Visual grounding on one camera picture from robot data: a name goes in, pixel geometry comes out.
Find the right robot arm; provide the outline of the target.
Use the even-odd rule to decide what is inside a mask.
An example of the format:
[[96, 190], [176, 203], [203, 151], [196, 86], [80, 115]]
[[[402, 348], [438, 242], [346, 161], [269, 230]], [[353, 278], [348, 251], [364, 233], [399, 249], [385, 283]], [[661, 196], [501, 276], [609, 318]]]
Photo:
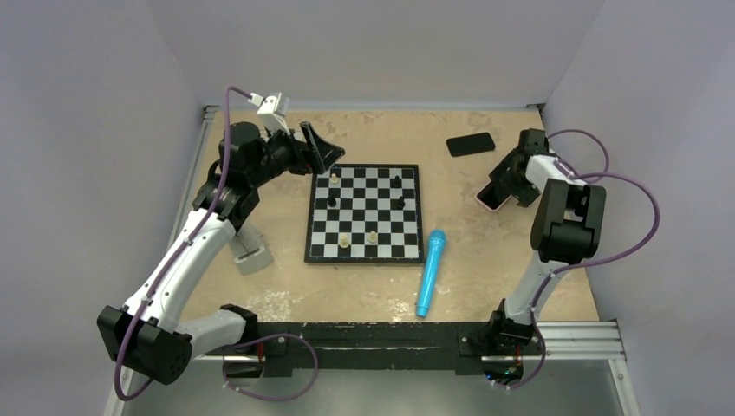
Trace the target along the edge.
[[517, 146], [489, 178], [477, 195], [488, 209], [496, 211], [511, 198], [522, 207], [539, 203], [530, 229], [530, 261], [517, 287], [491, 314], [486, 330], [489, 346], [506, 353], [535, 337], [540, 311], [569, 266], [596, 253], [606, 192], [576, 179], [539, 129], [523, 130]]

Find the black phone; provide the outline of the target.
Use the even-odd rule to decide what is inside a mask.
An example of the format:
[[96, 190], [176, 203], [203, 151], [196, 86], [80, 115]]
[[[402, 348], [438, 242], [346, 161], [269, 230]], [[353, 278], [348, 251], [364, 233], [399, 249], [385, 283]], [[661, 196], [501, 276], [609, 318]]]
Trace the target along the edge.
[[492, 152], [496, 149], [494, 139], [487, 132], [449, 138], [446, 140], [446, 146], [452, 157]]

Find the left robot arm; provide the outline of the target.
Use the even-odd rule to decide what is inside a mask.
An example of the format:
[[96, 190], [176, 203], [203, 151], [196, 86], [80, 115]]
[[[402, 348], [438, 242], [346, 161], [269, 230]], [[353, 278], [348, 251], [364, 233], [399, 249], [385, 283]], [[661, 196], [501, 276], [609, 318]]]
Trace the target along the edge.
[[257, 317], [228, 304], [195, 321], [180, 320], [193, 290], [218, 253], [241, 231], [260, 201], [258, 190], [288, 172], [327, 172], [345, 151], [303, 122], [263, 137], [250, 122], [228, 126], [219, 158], [192, 202], [185, 225], [142, 286], [125, 303], [106, 306], [97, 326], [114, 374], [128, 368], [170, 385], [199, 355], [228, 346], [248, 354], [258, 343]]

